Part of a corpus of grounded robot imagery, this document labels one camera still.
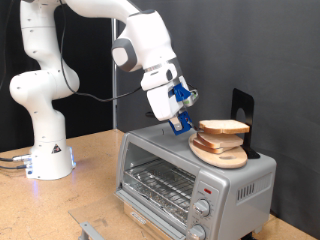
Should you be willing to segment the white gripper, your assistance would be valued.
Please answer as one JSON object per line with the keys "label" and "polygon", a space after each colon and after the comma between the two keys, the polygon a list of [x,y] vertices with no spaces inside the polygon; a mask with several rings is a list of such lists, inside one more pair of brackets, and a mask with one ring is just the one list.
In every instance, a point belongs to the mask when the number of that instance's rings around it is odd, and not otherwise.
{"label": "white gripper", "polygon": [[176,131],[182,130],[183,126],[175,115],[183,107],[191,104],[191,97],[192,93],[183,76],[147,91],[147,98],[155,117],[159,121],[172,118],[172,124]]}

